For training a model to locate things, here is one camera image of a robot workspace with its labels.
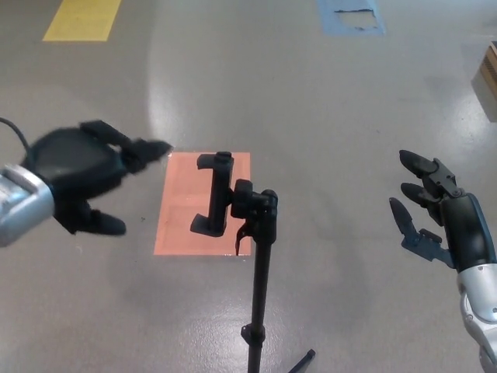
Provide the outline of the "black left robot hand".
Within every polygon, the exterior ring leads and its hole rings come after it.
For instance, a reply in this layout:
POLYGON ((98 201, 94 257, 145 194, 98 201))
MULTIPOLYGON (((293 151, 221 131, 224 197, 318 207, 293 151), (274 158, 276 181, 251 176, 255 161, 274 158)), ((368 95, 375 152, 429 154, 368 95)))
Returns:
POLYGON ((125 223, 91 208, 89 200, 171 151, 166 141, 131 139, 102 120, 90 120, 45 134, 31 144, 21 165, 48 185, 53 216, 69 233, 122 236, 125 223))

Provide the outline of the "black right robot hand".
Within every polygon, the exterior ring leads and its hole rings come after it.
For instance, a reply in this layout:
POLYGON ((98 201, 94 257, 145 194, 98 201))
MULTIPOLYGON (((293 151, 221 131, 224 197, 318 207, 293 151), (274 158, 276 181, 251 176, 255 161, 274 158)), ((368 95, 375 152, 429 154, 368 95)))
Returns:
POLYGON ((402 193, 426 209, 444 228, 448 245, 445 249, 441 237, 425 228, 416 229, 407 208, 392 197, 389 199, 391 211, 404 236, 401 246, 425 260, 439 260, 459 273, 471 267, 495 264, 495 247, 475 195, 459 187, 456 176, 439 159, 429 160, 408 150, 401 150, 399 159, 422 181, 420 185, 402 183, 402 193))

